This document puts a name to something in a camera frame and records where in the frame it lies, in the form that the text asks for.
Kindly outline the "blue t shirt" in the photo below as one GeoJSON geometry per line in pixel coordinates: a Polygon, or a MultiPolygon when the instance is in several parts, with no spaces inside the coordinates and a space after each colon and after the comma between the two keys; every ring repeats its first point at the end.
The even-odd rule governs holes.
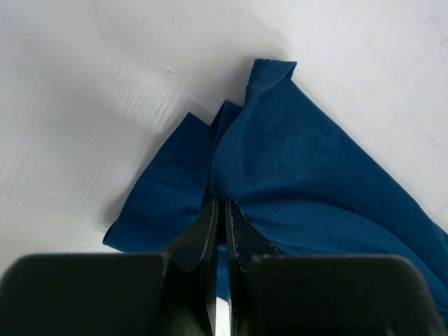
{"type": "Polygon", "coordinates": [[[424,275],[447,314],[447,234],[293,82],[257,59],[243,106],[211,124],[188,114],[137,179],[104,244],[158,251],[215,197],[290,255],[393,254],[424,275]]]}

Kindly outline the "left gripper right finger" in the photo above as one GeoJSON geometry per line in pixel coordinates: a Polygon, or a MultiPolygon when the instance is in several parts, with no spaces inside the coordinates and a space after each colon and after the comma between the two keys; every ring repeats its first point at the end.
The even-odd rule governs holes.
{"type": "Polygon", "coordinates": [[[417,268],[393,255],[286,255],[225,205],[232,335],[441,335],[417,268]]]}

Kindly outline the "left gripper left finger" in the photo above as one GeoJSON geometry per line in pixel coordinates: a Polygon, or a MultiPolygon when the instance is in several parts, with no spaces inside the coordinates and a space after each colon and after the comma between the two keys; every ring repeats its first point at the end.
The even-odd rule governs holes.
{"type": "Polygon", "coordinates": [[[157,253],[34,254],[1,278],[2,335],[213,335],[219,205],[157,253]]]}

